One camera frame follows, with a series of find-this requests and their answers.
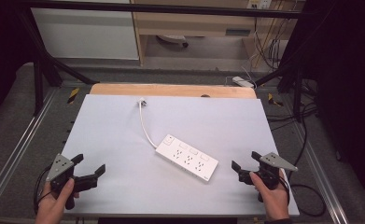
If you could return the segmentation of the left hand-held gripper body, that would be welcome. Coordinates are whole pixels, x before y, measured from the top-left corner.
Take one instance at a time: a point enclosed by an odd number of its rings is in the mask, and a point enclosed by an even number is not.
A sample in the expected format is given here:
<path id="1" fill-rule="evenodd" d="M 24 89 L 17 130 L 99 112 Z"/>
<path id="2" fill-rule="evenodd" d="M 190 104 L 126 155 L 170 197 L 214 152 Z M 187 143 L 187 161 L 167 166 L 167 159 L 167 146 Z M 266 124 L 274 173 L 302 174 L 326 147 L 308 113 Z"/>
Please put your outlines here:
<path id="1" fill-rule="evenodd" d="M 50 182 L 50 189 L 56 193 L 60 193 L 62 191 L 70 178 L 75 180 L 74 189 L 65 203 L 66 210 L 71 210 L 75 207 L 74 194 L 77 192 L 77 176 L 74 176 L 75 165 L 71 162 L 71 160 L 61 154 L 58 154 L 49 169 L 47 177 L 47 181 Z"/>

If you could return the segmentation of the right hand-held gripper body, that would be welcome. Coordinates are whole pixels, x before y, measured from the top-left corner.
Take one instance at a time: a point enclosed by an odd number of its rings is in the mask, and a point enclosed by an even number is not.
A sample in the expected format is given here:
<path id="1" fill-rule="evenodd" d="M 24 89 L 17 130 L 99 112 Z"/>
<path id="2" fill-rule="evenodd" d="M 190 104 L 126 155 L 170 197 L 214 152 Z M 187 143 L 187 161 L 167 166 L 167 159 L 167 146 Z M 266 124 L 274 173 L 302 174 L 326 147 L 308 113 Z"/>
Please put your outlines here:
<path id="1" fill-rule="evenodd" d="M 298 168 L 273 152 L 261 155 L 258 163 L 260 164 L 259 170 L 255 174 L 262 180 L 263 184 L 270 190 L 276 189 L 281 184 L 287 191 L 288 200 L 290 200 L 288 183 L 279 173 L 281 169 L 297 172 Z"/>

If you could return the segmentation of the person's right hand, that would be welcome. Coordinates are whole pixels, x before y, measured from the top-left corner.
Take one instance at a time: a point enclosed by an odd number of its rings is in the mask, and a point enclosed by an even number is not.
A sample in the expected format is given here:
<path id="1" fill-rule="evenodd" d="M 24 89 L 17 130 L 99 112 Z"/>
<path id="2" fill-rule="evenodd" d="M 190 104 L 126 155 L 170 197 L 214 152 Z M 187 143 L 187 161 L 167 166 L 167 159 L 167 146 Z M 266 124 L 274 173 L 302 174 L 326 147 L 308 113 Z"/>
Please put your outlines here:
<path id="1" fill-rule="evenodd" d="M 291 224 L 288 213 L 288 193 L 279 184 L 276 189 L 268 189 L 259 176 L 249 173 L 251 180 L 262 197 L 268 224 Z"/>

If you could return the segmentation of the person's left hand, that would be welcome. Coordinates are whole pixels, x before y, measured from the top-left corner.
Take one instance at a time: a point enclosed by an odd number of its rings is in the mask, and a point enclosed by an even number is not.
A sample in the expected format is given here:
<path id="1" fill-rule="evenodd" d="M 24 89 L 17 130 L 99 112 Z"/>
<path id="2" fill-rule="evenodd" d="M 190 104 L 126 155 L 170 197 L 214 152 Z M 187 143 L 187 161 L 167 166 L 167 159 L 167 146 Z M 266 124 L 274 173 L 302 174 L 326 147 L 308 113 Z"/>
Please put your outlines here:
<path id="1" fill-rule="evenodd" d="M 60 224 L 64 207 L 71 195 L 79 197 L 74 193 L 75 180 L 70 178 L 59 194 L 53 194 L 50 182 L 46 182 L 41 195 L 42 200 L 38 203 L 38 211 L 35 218 L 35 224 Z"/>

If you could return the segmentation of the white table mat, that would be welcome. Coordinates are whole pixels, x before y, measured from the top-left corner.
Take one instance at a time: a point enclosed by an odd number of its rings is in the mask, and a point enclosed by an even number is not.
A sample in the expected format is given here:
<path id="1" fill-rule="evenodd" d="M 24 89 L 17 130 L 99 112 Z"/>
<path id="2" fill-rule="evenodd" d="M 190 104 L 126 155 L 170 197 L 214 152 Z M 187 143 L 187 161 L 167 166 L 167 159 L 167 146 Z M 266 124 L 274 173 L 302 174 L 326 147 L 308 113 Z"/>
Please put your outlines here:
<path id="1" fill-rule="evenodd" d="M 247 217 L 261 215 L 256 190 L 239 181 L 232 161 L 247 170 L 276 146 L 258 99 L 85 97 L 63 155 L 84 156 L 76 175 L 100 165 L 98 186 L 81 193 L 75 215 L 98 217 Z M 171 134 L 218 160 L 208 182 L 161 158 L 154 147 Z"/>

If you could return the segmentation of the yellow black striped tape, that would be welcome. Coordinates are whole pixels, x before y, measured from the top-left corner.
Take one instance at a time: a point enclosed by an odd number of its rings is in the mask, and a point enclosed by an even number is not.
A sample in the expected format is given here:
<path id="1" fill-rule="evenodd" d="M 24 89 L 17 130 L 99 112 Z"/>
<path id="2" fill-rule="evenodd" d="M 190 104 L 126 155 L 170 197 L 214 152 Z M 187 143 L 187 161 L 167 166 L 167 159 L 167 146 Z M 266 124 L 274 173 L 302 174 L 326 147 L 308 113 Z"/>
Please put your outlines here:
<path id="1" fill-rule="evenodd" d="M 276 101 L 274 99 L 274 96 L 272 94 L 270 94 L 270 93 L 268 93 L 268 103 L 270 105 L 284 106 L 284 104 L 282 102 Z"/>
<path id="2" fill-rule="evenodd" d="M 72 103 L 75 101 L 75 99 L 76 99 L 76 97 L 77 97 L 77 94 L 78 94 L 79 90 L 80 90 L 80 88 L 74 88 L 74 89 L 71 91 L 71 93 L 70 93 L 70 95 L 69 95 L 69 97 L 68 97 L 68 100 L 67 100 L 67 103 L 68 103 L 69 105 L 70 105 L 70 104 L 72 104 Z"/>

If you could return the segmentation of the white floor power strip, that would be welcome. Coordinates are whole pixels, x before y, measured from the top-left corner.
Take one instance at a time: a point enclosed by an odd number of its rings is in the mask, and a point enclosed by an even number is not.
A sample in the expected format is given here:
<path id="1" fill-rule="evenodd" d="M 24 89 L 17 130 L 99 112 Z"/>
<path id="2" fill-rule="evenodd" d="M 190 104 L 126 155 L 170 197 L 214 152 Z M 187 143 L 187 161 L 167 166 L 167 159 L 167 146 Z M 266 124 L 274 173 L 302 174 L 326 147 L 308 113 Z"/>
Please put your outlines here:
<path id="1" fill-rule="evenodd" d="M 241 77 L 233 77 L 232 82 L 241 87 L 254 88 L 254 85 L 251 82 L 249 82 L 248 80 L 245 80 Z"/>

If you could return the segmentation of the wooden table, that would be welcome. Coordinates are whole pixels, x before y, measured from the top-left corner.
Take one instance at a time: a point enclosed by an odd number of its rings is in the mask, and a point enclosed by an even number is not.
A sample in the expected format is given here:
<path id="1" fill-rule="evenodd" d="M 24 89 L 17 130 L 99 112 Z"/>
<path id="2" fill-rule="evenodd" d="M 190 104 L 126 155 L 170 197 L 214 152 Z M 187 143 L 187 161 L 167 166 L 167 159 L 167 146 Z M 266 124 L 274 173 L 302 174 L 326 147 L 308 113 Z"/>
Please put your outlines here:
<path id="1" fill-rule="evenodd" d="M 91 87 L 90 94 L 181 97 L 206 96 L 211 98 L 245 99 L 257 98 L 253 89 L 244 87 L 132 83 L 97 83 Z"/>

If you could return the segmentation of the black curtain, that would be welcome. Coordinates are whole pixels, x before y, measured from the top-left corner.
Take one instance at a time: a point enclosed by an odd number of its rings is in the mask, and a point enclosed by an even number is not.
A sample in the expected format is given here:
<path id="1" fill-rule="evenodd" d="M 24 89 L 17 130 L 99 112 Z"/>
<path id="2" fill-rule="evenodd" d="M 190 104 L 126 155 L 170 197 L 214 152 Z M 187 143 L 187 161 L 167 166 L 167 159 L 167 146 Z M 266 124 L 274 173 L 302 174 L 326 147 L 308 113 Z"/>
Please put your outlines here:
<path id="1" fill-rule="evenodd" d="M 28 34 L 23 30 L 13 0 L 0 0 L 0 105 L 7 97 L 17 70 L 33 60 Z"/>
<path id="2" fill-rule="evenodd" d="M 317 103 L 335 147 L 365 189 L 365 0 L 306 0 L 288 41 L 279 85 L 318 85 Z"/>

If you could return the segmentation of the white cabinet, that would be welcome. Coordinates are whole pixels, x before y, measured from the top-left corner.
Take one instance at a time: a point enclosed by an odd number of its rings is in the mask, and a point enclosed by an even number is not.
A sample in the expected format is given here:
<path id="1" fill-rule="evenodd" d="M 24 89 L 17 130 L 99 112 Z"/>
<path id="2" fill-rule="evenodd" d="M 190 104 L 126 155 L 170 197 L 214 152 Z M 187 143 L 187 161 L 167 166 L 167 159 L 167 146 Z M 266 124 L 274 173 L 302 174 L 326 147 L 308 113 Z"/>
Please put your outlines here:
<path id="1" fill-rule="evenodd" d="M 33 8 L 46 50 L 56 58 L 139 58 L 131 12 Z"/>

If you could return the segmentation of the white chair base with caster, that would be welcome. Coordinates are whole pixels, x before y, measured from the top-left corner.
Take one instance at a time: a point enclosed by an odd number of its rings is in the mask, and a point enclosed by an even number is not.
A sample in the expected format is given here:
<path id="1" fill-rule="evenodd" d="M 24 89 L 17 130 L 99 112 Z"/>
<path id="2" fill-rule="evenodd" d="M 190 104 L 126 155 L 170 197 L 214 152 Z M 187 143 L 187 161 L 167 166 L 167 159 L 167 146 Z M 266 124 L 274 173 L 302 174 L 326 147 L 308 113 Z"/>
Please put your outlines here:
<path id="1" fill-rule="evenodd" d="M 158 35 L 158 38 L 174 44 L 180 44 L 183 48 L 187 48 L 189 43 L 183 35 Z"/>

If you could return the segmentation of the light wooden desk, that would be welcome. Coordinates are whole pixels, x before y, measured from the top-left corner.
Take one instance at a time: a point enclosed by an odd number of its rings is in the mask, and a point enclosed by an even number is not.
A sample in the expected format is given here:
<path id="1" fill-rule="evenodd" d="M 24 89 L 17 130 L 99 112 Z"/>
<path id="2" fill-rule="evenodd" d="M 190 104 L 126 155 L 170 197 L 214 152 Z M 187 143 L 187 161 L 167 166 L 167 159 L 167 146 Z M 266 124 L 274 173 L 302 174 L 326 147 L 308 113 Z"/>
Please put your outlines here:
<path id="1" fill-rule="evenodd" d="M 248 8 L 248 0 L 130 0 L 133 4 Z M 268 9 L 300 11 L 305 0 L 272 0 Z M 143 62 L 147 51 L 147 38 L 151 35 L 183 36 L 232 36 L 241 37 L 246 53 L 259 66 L 263 60 L 260 54 L 273 39 L 287 40 L 296 24 L 294 19 L 244 18 L 185 14 L 133 14 L 133 23 L 139 60 Z"/>

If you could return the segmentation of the aluminium floor rail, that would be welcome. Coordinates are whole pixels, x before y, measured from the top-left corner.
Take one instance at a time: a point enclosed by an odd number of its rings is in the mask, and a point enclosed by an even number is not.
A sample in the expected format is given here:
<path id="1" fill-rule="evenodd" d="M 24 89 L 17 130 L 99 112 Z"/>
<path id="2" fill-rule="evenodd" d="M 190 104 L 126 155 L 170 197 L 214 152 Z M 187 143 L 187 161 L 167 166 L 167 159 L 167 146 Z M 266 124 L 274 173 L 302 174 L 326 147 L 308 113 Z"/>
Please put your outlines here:
<path id="1" fill-rule="evenodd" d="M 308 135 L 306 134 L 303 125 L 297 122 L 294 124 L 294 129 L 303 143 L 303 155 L 310 166 L 316 184 L 319 188 L 322 198 L 324 199 L 325 205 L 328 208 L 333 223 L 348 224 L 349 221 L 344 209 L 336 196 L 336 193 L 325 173 L 324 168 L 322 167 L 314 152 L 314 148 L 308 139 Z"/>
<path id="2" fill-rule="evenodd" d="M 45 99 L 43 107 L 38 111 L 38 113 L 33 116 L 30 120 L 29 125 L 25 129 L 22 137 L 20 138 L 18 144 L 14 147 L 11 155 L 8 157 L 6 164 L 3 166 L 0 172 L 0 197 L 5 190 L 9 179 L 12 177 L 15 169 L 17 168 L 20 160 L 25 153 L 26 149 L 29 147 L 35 133 L 40 126 L 43 118 L 46 116 L 55 95 L 58 93 L 58 88 L 51 88 Z"/>

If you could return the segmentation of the white wall outlet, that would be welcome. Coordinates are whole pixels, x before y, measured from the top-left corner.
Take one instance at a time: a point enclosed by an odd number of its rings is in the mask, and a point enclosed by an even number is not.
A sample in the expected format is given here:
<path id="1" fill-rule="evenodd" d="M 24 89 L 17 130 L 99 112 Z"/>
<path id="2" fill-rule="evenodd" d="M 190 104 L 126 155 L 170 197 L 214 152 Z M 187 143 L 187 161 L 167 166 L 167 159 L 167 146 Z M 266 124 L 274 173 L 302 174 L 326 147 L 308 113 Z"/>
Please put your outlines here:
<path id="1" fill-rule="evenodd" d="M 247 7 L 253 9 L 268 9 L 272 0 L 248 0 Z"/>

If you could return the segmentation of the black metal frame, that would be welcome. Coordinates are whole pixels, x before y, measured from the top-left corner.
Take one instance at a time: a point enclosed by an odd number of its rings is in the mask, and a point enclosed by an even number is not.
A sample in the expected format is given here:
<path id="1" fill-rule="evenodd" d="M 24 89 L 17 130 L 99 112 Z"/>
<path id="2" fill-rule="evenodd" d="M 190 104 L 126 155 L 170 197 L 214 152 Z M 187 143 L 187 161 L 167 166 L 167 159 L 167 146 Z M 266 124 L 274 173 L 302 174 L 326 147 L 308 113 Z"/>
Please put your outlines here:
<path id="1" fill-rule="evenodd" d="M 170 5 L 149 5 L 149 4 L 122 4 L 122 3 L 101 3 L 101 2 L 78 2 L 78 1 L 55 1 L 55 0 L 17 0 L 14 3 L 16 16 L 19 18 L 22 27 L 28 34 L 30 41 L 34 44 L 34 67 L 35 67 L 35 114 L 38 114 L 43 106 L 43 93 L 41 74 L 44 74 L 51 86 L 61 86 L 61 79 L 56 68 L 60 68 L 72 77 L 77 78 L 85 84 L 96 84 L 96 80 L 84 77 L 79 72 L 66 64 L 55 59 L 48 53 L 40 37 L 39 31 L 35 28 L 34 21 L 30 21 L 28 14 L 31 8 L 45 9 L 70 9 L 70 10 L 91 10 L 91 11 L 117 11 L 117 12 L 139 12 L 158 14 L 185 14 L 185 15 L 210 15 L 229 17 L 249 18 L 277 18 L 277 19 L 312 19 L 316 11 L 282 11 L 270 9 L 237 9 L 228 7 L 193 7 L 193 6 L 170 6 Z"/>

